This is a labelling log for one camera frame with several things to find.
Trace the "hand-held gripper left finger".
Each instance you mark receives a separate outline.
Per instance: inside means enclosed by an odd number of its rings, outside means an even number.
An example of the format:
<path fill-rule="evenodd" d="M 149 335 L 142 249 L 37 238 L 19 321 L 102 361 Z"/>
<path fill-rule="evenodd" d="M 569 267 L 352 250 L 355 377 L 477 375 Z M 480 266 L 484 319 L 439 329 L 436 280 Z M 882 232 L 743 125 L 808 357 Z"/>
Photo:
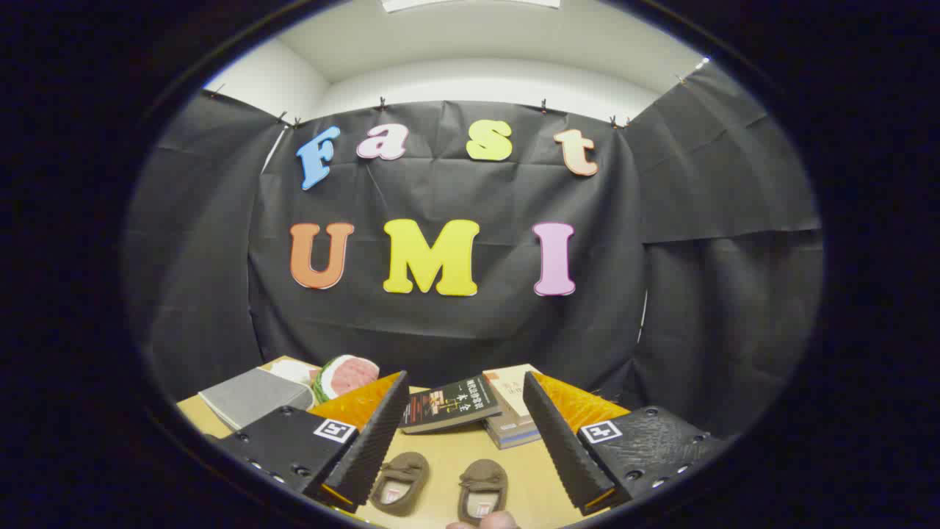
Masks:
<path fill-rule="evenodd" d="M 366 505 L 409 395 L 399 371 L 311 411 L 279 406 L 214 444 L 279 488 L 353 514 Z"/>

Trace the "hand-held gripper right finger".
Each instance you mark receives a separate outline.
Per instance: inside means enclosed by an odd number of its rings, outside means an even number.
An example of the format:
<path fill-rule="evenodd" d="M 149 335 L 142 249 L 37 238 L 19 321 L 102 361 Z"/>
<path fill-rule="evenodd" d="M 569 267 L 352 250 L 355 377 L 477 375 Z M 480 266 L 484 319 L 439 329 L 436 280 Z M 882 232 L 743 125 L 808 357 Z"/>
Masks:
<path fill-rule="evenodd" d="M 661 406 L 628 411 L 535 371 L 524 376 L 523 399 L 584 515 L 667 490 L 731 444 Z"/>

